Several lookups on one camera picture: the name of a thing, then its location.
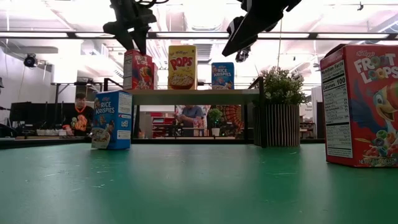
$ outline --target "blue cereal box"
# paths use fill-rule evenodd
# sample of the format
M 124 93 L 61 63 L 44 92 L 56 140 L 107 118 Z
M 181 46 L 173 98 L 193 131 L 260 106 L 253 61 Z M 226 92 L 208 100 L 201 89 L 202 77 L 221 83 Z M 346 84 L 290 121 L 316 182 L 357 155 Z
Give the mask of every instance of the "blue cereal box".
M 129 149 L 132 96 L 124 91 L 97 93 L 94 101 L 93 137 L 96 149 Z
M 211 86 L 214 90 L 234 89 L 234 63 L 220 62 L 211 64 Z

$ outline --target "computer monitor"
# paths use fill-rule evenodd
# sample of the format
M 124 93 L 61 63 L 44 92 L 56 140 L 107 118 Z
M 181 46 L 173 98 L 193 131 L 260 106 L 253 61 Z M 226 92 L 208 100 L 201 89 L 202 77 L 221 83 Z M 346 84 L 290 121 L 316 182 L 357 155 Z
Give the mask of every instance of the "computer monitor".
M 10 122 L 28 121 L 31 105 L 32 102 L 12 103 L 10 110 Z

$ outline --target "desk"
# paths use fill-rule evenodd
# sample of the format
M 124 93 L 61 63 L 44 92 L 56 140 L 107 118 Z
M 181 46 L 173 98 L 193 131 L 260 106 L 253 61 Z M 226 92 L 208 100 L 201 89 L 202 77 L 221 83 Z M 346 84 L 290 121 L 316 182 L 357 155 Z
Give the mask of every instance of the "desk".
M 352 224 L 396 219 L 397 170 L 328 164 L 324 144 L 131 147 L 0 150 L 1 223 Z

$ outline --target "potted plant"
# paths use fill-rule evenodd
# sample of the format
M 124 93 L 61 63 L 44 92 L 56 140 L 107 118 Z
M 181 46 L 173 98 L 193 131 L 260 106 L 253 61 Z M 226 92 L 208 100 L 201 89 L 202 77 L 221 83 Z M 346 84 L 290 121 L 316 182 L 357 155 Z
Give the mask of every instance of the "potted plant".
M 272 67 L 259 74 L 264 79 L 264 105 L 253 101 L 254 142 L 260 146 L 300 145 L 300 104 L 308 98 L 302 91 L 303 77 L 290 74 L 288 70 Z M 260 114 L 259 107 L 264 107 Z
M 223 113 L 217 108 L 209 110 L 207 114 L 211 123 L 211 133 L 214 136 L 220 136 L 220 128 L 217 128 L 217 125 L 220 123 L 222 115 Z

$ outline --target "red cereal box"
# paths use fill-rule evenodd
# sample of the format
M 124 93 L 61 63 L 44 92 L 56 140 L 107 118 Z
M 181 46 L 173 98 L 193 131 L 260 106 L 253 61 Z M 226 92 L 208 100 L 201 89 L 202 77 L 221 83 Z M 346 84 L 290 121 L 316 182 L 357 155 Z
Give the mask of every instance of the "red cereal box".
M 396 52 L 392 45 L 339 45 L 321 60 L 328 162 L 398 167 Z
M 202 119 L 193 120 L 193 135 L 194 136 L 204 136 L 205 122 Z
M 124 90 L 154 90 L 157 88 L 157 67 L 152 57 L 138 50 L 124 54 Z

